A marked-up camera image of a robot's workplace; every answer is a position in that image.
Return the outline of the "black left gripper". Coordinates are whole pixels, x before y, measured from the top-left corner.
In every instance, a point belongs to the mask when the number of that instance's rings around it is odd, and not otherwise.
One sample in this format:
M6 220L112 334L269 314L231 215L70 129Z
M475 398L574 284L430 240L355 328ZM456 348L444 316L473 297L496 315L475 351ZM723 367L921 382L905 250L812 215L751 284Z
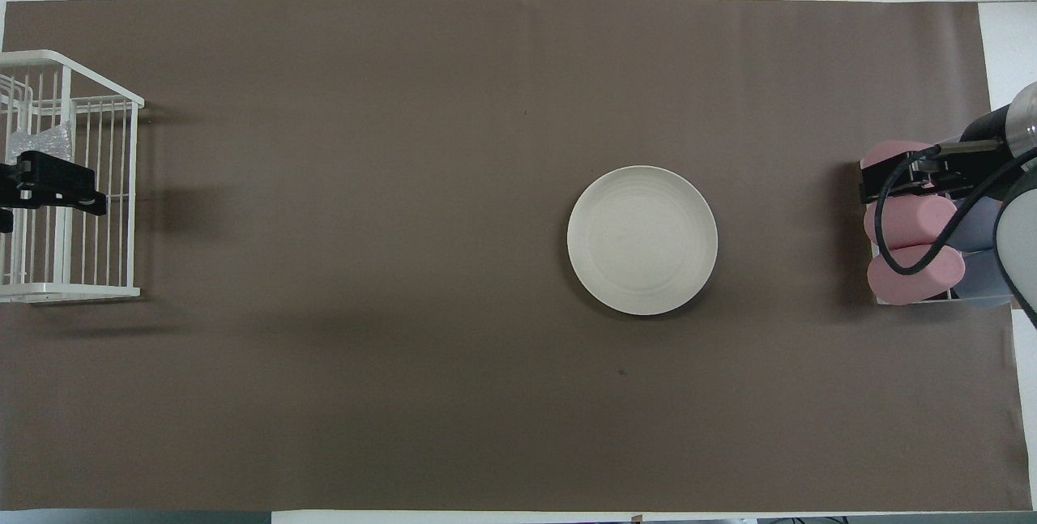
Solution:
M15 163L1 166L1 206L38 209L73 206L106 216L108 196L96 189L96 171L44 151L22 151Z

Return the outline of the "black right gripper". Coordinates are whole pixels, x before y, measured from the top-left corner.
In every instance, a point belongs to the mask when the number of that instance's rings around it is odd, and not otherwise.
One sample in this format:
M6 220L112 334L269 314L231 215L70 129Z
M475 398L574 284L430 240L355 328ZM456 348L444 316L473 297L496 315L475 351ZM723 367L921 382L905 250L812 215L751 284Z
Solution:
M904 158L888 158L860 167L862 183L862 204L877 203L881 197L897 197L912 193L912 176L919 174L926 184L935 185L937 192L952 199L964 199L983 181L988 180L1005 166L1008 167L985 189L983 195L1003 199L1012 185L1022 177L1022 167L1015 165L1010 154L955 154L937 159L926 159L910 164L897 174L889 189L884 188L886 180L897 171Z

